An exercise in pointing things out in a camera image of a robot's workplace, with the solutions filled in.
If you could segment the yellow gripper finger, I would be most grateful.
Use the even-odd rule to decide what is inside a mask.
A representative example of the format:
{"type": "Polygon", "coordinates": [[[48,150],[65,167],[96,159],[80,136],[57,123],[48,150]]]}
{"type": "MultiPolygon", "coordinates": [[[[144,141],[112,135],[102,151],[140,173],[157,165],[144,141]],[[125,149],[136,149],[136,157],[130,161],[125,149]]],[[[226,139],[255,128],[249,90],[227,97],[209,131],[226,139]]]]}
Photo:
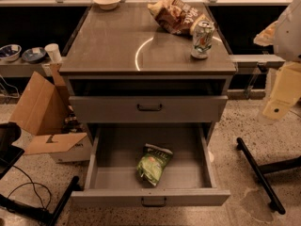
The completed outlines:
{"type": "Polygon", "coordinates": [[[277,21],[272,22],[262,32],[256,35],[253,42],[259,46],[269,46],[274,43],[277,21]]]}
{"type": "Polygon", "coordinates": [[[269,99],[262,111],[269,120],[280,120],[301,98],[301,63],[285,62],[276,72],[269,99]]]}

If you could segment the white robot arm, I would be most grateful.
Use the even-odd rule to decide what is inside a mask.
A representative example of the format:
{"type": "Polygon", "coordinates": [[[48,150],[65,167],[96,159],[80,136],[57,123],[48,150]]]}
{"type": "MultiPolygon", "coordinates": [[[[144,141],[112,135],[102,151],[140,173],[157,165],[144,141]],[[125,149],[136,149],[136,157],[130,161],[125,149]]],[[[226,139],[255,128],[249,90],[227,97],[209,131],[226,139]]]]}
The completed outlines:
{"type": "Polygon", "coordinates": [[[260,46],[272,45],[274,54],[285,60],[276,72],[272,91],[262,110],[266,119],[277,121],[301,98],[301,0],[293,0],[253,42],[260,46]]]}

